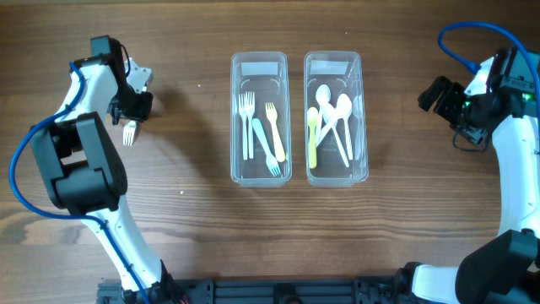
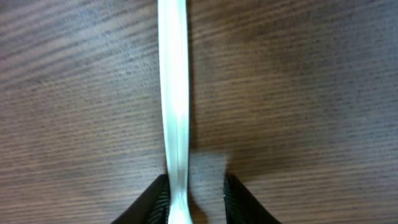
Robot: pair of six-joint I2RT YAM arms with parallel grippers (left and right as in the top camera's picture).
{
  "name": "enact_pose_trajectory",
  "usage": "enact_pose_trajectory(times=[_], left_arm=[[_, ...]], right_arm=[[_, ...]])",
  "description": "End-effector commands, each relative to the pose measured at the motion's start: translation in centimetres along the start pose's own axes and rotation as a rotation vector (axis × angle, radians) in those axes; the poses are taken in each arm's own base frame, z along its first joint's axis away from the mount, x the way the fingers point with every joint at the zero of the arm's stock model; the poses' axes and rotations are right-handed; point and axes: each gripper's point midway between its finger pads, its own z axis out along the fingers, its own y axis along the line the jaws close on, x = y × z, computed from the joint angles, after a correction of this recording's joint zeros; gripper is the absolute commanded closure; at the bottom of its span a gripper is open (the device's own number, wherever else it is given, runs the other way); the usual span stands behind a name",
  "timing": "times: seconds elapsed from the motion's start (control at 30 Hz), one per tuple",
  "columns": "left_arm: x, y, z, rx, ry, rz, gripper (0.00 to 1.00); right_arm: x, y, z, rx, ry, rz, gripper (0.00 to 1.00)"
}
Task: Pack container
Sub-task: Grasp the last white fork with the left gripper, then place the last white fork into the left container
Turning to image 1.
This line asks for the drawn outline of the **white fork tines down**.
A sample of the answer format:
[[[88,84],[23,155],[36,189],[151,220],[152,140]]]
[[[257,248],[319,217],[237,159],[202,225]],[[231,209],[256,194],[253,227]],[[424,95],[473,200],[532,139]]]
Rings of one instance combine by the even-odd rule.
[[[137,122],[130,121],[123,127],[122,143],[125,146],[132,146],[136,136],[137,126]]]

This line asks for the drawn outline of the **white spoon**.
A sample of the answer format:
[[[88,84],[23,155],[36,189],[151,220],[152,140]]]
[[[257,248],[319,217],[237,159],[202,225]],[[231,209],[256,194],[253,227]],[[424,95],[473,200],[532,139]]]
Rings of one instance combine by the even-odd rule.
[[[349,167],[348,157],[346,156],[342,141],[337,131],[337,121],[340,116],[336,113],[336,110],[330,104],[325,104],[322,109],[325,126],[320,131],[319,143],[322,142],[322,140],[326,137],[327,133],[331,129],[334,132],[334,137],[336,139],[337,147],[342,157],[343,163],[346,167]]]
[[[348,120],[352,114],[352,101],[349,99],[349,97],[346,94],[341,94],[337,98],[337,109],[341,113],[341,116],[343,119],[348,159],[352,160],[353,148],[352,148],[352,140],[351,140],[350,129],[349,129],[349,124],[348,124]]]
[[[321,125],[323,119],[323,111],[325,104],[328,104],[331,99],[330,88],[326,84],[322,84],[318,87],[316,91],[316,102],[319,105],[318,118],[316,125],[316,140],[319,140],[321,135]]]

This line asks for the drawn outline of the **white spoon crossing yellow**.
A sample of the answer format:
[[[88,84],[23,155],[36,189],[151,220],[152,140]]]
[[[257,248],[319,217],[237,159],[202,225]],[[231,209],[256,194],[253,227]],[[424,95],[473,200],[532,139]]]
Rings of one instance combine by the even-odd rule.
[[[316,145],[319,145],[322,142],[322,140],[326,137],[326,135],[331,129],[337,128],[338,120],[341,118],[341,116],[333,116],[328,113],[324,113],[323,120],[325,122],[325,126],[320,131]]]

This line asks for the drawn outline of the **white plastic fork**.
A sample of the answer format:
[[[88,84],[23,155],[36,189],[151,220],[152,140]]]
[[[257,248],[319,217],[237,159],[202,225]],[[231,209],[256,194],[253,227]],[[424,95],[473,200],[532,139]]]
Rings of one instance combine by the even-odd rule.
[[[255,93],[253,91],[247,91],[245,93],[245,113],[247,115],[247,136],[248,136],[248,157],[254,158],[253,150],[253,128],[252,119],[255,113]]]

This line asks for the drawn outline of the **yellow plastic spoon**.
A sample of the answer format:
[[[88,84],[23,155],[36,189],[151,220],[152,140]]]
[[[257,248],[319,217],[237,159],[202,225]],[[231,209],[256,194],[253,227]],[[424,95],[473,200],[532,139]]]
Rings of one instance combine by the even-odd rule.
[[[308,123],[308,129],[309,129],[308,163],[309,163],[310,169],[314,169],[317,166],[317,156],[316,156],[317,119],[318,119],[318,110],[315,107],[310,107],[307,111],[307,123]]]

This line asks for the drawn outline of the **yellow plastic fork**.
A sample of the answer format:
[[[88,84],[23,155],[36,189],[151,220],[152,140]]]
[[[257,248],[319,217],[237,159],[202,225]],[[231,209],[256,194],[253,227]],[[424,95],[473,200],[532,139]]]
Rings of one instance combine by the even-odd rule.
[[[265,112],[267,120],[269,121],[272,129],[273,146],[275,151],[275,157],[278,162],[283,163],[286,160],[286,154],[284,145],[278,130],[278,112],[276,106],[272,102],[267,102],[265,105]]]

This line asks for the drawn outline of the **pale blue plastic fork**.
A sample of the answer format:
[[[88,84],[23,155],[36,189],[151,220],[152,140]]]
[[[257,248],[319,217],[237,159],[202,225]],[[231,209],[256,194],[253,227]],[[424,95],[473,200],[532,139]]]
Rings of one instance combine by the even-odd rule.
[[[270,150],[267,137],[264,132],[264,128],[262,126],[261,121],[258,118],[252,119],[252,128],[265,153],[266,165],[267,165],[268,170],[271,172],[271,174],[274,177],[279,176],[281,174],[280,166],[278,164],[276,157],[273,155],[273,153]]]

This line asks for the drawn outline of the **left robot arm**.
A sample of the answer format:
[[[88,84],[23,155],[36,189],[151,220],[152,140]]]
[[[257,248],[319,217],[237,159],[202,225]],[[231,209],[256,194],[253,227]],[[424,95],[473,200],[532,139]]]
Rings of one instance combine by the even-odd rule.
[[[70,65],[71,85],[55,115],[34,126],[30,145],[51,202],[63,218],[96,235],[121,276],[127,303],[156,300],[169,281],[127,207],[127,173],[104,120],[144,122],[153,77],[108,36],[90,41],[91,55]]]

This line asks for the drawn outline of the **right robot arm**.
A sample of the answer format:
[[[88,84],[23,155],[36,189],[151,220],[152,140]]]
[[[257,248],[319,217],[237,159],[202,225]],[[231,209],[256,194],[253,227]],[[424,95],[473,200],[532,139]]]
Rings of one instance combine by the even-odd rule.
[[[501,49],[480,64],[468,87],[440,76],[418,98],[472,144],[494,147],[501,216],[497,236],[455,267],[407,263],[392,284],[396,303],[537,303],[539,123],[536,52]]]

